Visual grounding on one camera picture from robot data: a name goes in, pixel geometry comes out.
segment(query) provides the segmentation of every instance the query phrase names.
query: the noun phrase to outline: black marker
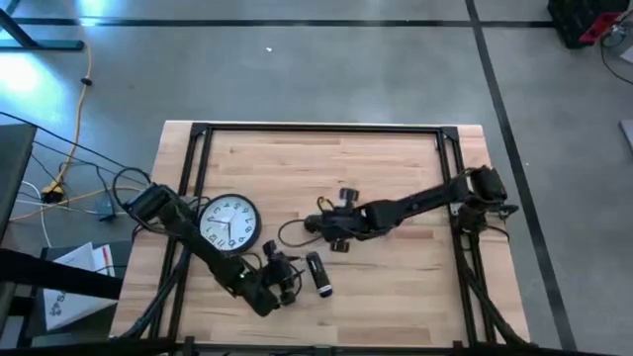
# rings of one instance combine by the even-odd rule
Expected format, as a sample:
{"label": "black marker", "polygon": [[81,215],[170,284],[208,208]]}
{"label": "black marker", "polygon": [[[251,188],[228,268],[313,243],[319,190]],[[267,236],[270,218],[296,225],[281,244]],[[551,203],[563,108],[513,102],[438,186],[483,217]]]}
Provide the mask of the black marker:
{"label": "black marker", "polygon": [[331,296],[333,293],[332,286],[329,284],[329,279],[323,268],[323,263],[318,257],[318,253],[310,252],[306,255],[306,261],[308,261],[308,268],[310,268],[310,273],[313,275],[318,293],[323,298]]}

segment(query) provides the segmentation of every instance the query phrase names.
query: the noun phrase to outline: wood grain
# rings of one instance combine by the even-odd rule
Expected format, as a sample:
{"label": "wood grain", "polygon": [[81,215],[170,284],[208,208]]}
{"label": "wood grain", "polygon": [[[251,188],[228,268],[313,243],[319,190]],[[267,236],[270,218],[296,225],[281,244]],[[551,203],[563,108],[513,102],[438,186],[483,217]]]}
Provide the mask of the wood grain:
{"label": "wood grain", "polygon": [[[190,127],[165,124],[154,181],[177,188]],[[459,132],[466,166],[490,164],[481,127],[463,126]],[[198,161],[192,172],[198,171]],[[251,248],[260,256],[263,242],[275,239],[283,222],[315,213],[317,197],[335,199],[340,187],[358,189],[363,203],[395,199],[442,182],[434,137],[408,133],[214,131],[208,169],[204,195],[239,193],[260,211],[264,227]],[[191,192],[195,178],[189,183]],[[332,253],[321,242],[286,248],[287,254],[298,256],[318,251],[334,294],[320,298],[307,274],[298,301],[264,318],[227,294],[194,256],[179,339],[193,335],[201,343],[339,346],[450,346],[453,340],[465,340],[447,225],[442,208],[406,221],[385,237],[352,241],[347,254]],[[300,224],[289,226],[284,236],[292,241],[311,237]],[[112,334],[127,330],[153,297],[165,244],[162,236],[138,236]],[[486,232],[481,249],[491,298],[528,338],[507,240]],[[298,267],[306,268],[303,262]],[[171,299],[162,335],[170,311]],[[480,318],[478,323],[481,336]]]}

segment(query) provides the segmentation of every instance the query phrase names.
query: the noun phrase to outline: black metal frame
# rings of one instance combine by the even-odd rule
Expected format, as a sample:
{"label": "black metal frame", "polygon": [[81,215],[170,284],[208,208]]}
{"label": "black metal frame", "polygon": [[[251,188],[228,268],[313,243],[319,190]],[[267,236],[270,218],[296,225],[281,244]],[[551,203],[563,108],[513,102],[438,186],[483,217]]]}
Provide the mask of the black metal frame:
{"label": "black metal frame", "polygon": [[9,14],[0,9],[0,26],[17,42],[10,40],[0,41],[0,50],[63,50],[81,51],[85,43],[83,41],[67,40],[33,40]]}
{"label": "black metal frame", "polygon": [[[194,123],[191,127],[189,134],[189,142],[187,144],[187,151],[185,154],[185,161],[182,169],[180,186],[178,193],[181,195],[187,194],[187,187],[191,176],[191,169],[193,166],[194,154],[196,151],[196,143],[201,136],[204,136],[204,143],[202,146],[201,160],[198,169],[198,176],[194,185],[194,195],[196,197],[202,196],[202,189],[206,179],[206,172],[209,163],[209,156],[211,153],[211,141],[213,131],[267,131],[267,132],[319,132],[319,133],[365,133],[365,134],[427,134],[434,135],[437,142],[437,152],[439,155],[439,162],[441,166],[442,179],[444,182],[448,182],[451,178],[451,170],[448,160],[448,154],[446,144],[451,144],[453,155],[455,159],[455,167],[457,171],[464,169],[464,161],[462,157],[461,145],[459,140],[459,133],[456,127],[413,127],[413,126],[367,126],[367,125],[301,125],[301,124],[234,124],[234,123]],[[456,211],[447,207],[450,222],[451,233],[453,236],[453,249],[455,257],[458,253],[464,253],[462,246],[462,234],[455,228],[455,220],[457,218]],[[472,254],[474,271],[477,278],[480,279],[484,288],[486,288],[486,278],[484,274],[484,268],[482,264],[481,251],[476,241],[470,241],[470,251]],[[176,242],[169,240],[167,242],[167,249],[163,257],[163,266],[160,276],[160,286],[163,285],[171,272],[172,261],[174,258]],[[191,256],[191,253],[186,251],[187,258]],[[186,268],[189,268],[189,261],[187,261]],[[172,309],[172,315],[169,321],[169,331],[167,337],[175,340],[178,334],[178,325],[180,322],[180,314],[182,312],[184,293],[187,282],[187,272],[184,274],[183,280],[179,281],[176,288],[176,294],[174,298],[174,304]],[[466,327],[467,341],[469,345],[475,345],[478,342],[477,329],[475,326],[475,316],[473,313],[473,306],[471,302],[470,290],[462,274],[458,273],[458,283],[460,289],[460,297],[462,301],[462,309],[464,312],[464,322]],[[486,340],[488,342],[495,342],[495,330],[491,322],[490,316],[486,310],[482,309],[483,322],[486,332]],[[162,318],[162,312],[159,313],[151,323],[149,337],[158,337],[158,329]],[[220,345],[220,344],[201,344],[195,345],[197,351],[295,351],[300,349],[310,348],[306,347],[286,347],[286,346],[272,346],[272,345]],[[454,352],[454,348],[428,348],[428,347],[336,347],[337,352],[347,354],[366,354],[382,353],[382,354],[449,354]]]}

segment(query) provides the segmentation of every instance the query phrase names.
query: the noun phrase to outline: wooden tabletop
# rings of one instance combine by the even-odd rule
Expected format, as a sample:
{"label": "wooden tabletop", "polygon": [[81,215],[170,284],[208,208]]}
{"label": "wooden tabletop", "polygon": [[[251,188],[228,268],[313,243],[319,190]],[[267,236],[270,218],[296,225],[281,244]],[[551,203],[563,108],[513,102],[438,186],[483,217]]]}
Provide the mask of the wooden tabletop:
{"label": "wooden tabletop", "polygon": [[[165,124],[152,171],[155,182],[177,189],[191,125]],[[466,167],[490,165],[482,128],[458,128]],[[450,149],[449,160],[453,161]],[[285,221],[314,214],[319,196],[336,199],[339,188],[351,187],[360,191],[362,204],[397,199],[442,183],[435,138],[415,133],[214,131],[208,169],[205,196],[238,193],[258,208],[263,228],[250,252],[262,258],[261,245],[276,239]],[[300,224],[284,233],[285,239],[297,242],[310,238]],[[144,232],[136,238],[113,335],[130,328],[153,298],[165,246],[164,236]],[[486,231],[480,248],[491,299],[517,333],[528,339],[507,239]],[[317,251],[334,294],[321,298],[306,274],[295,304],[260,317],[244,300],[223,290],[194,256],[179,339],[192,335],[197,343],[398,347],[450,346],[454,340],[466,340],[444,208],[409,219],[385,237],[352,240],[349,253],[330,252],[319,242],[283,250],[298,256]],[[306,268],[303,261],[296,265]],[[161,335],[167,332],[172,298],[173,293],[166,303]],[[473,305],[483,339],[479,304]]]}

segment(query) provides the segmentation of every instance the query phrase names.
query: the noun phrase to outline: white cable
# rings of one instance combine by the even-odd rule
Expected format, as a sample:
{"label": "white cable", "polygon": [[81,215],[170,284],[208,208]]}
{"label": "white cable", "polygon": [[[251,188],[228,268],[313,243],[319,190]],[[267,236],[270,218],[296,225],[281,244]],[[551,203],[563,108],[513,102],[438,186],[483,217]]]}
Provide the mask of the white cable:
{"label": "white cable", "polygon": [[[58,204],[44,204],[44,203],[38,203],[38,202],[23,201],[23,200],[20,200],[20,199],[16,200],[16,203],[35,205],[35,206],[38,206],[38,207],[51,207],[51,208],[57,208],[57,209],[64,209],[64,210],[68,210],[68,211],[71,211],[71,212],[85,213],[85,214],[90,214],[90,215],[102,215],[99,212],[83,210],[83,209],[68,208],[68,207],[65,207],[65,206],[58,205]],[[116,212],[115,214],[122,216],[122,215],[127,215],[128,213],[126,213],[126,212]]]}
{"label": "white cable", "polygon": [[[27,182],[27,181],[22,181],[22,184],[26,184],[29,187],[33,188],[33,190],[36,192],[36,194],[38,195],[38,198],[40,198],[40,200],[42,199],[42,195],[40,194],[40,190],[33,184]],[[52,246],[50,245],[50,240],[48,239],[48,232],[46,231],[46,222],[44,219],[44,207],[40,207],[40,217],[42,218],[42,231],[44,232],[44,238],[46,239],[46,243],[48,244],[48,248],[51,248]]]}

